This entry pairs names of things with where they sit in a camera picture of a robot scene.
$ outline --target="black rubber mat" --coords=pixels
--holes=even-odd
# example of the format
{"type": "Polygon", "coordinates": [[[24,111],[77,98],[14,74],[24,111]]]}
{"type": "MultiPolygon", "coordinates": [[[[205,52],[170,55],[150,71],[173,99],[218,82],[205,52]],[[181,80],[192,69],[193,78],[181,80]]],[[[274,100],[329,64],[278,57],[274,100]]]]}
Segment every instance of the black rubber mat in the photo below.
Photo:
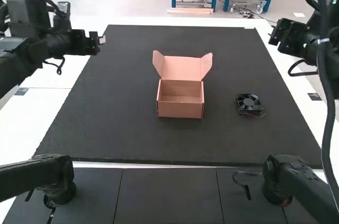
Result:
{"type": "Polygon", "coordinates": [[[229,166],[291,154],[321,167],[320,148],[255,29],[110,25],[105,35],[107,43],[86,64],[36,154],[229,166]],[[157,117],[153,50],[213,53],[202,120],[157,117]],[[239,116],[239,93],[256,93],[266,115],[239,116]]]}

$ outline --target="sticker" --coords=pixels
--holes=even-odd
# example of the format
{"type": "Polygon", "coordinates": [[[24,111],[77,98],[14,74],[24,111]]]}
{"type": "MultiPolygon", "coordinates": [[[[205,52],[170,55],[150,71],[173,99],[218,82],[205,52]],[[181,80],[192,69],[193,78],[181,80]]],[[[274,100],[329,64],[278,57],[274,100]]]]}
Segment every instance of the sticker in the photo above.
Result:
{"type": "Polygon", "coordinates": [[[320,98],[319,94],[317,94],[317,93],[308,93],[308,96],[313,101],[321,101],[322,100],[322,98],[320,98]]]}
{"type": "Polygon", "coordinates": [[[296,17],[305,17],[304,13],[293,13],[296,17]]]}
{"type": "Polygon", "coordinates": [[[14,95],[23,96],[28,91],[28,88],[19,88],[14,95]]]}

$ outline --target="white cable tie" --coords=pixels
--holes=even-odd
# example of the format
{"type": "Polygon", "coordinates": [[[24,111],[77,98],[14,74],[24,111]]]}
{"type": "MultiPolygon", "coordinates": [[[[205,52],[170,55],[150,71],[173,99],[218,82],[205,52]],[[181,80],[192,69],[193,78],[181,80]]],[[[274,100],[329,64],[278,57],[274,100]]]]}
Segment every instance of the white cable tie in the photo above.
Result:
{"type": "Polygon", "coordinates": [[[320,44],[320,43],[324,43],[324,42],[329,42],[329,38],[325,38],[325,39],[319,39],[318,40],[318,44],[320,44]]]}

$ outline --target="wooden plank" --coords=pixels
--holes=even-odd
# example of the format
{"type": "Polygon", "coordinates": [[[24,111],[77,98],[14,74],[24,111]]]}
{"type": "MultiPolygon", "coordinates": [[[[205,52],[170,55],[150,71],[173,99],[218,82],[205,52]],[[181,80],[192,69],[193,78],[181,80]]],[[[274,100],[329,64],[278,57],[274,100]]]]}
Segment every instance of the wooden plank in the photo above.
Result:
{"type": "Polygon", "coordinates": [[[176,11],[176,10],[167,10],[168,14],[182,14],[182,15],[210,15],[209,11],[176,11]]]}
{"type": "Polygon", "coordinates": [[[192,6],[203,6],[205,3],[200,2],[176,2],[177,5],[192,5],[192,6]]]}
{"type": "Polygon", "coordinates": [[[171,8],[174,11],[208,11],[213,13],[212,8],[171,8]]]}

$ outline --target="red wire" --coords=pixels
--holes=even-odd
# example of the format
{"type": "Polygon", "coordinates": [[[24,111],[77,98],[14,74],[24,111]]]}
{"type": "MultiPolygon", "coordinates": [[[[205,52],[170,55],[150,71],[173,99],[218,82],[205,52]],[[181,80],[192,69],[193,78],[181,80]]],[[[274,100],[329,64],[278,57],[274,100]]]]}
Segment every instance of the red wire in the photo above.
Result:
{"type": "Polygon", "coordinates": [[[253,116],[253,117],[255,117],[255,118],[261,118],[261,117],[264,117],[266,114],[263,114],[263,115],[261,115],[261,116],[259,116],[259,117],[255,116],[255,115],[253,115],[253,114],[247,114],[247,115],[251,115],[251,116],[253,116]]]}

